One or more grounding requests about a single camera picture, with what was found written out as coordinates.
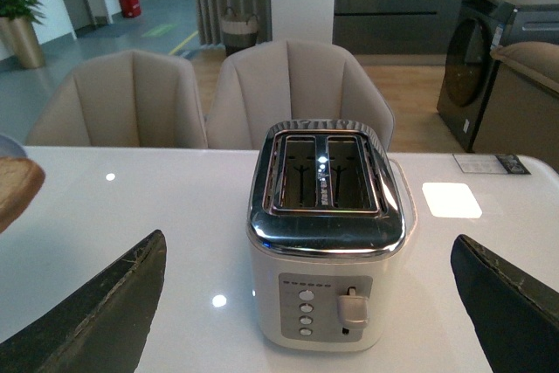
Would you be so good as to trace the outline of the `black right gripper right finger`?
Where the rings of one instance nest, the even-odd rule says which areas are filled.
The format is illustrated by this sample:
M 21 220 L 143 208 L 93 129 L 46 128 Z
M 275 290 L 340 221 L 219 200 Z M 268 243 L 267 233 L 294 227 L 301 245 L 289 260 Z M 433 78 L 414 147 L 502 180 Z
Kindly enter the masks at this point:
M 557 372 L 558 292 L 467 235 L 450 261 L 492 371 Z

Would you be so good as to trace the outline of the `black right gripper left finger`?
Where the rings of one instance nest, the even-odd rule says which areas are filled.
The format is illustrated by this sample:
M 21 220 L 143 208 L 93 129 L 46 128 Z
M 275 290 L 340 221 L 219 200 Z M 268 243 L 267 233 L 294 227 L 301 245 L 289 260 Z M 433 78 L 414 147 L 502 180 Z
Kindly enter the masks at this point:
M 155 230 L 1 344 L 3 372 L 133 372 L 162 293 L 167 244 Z

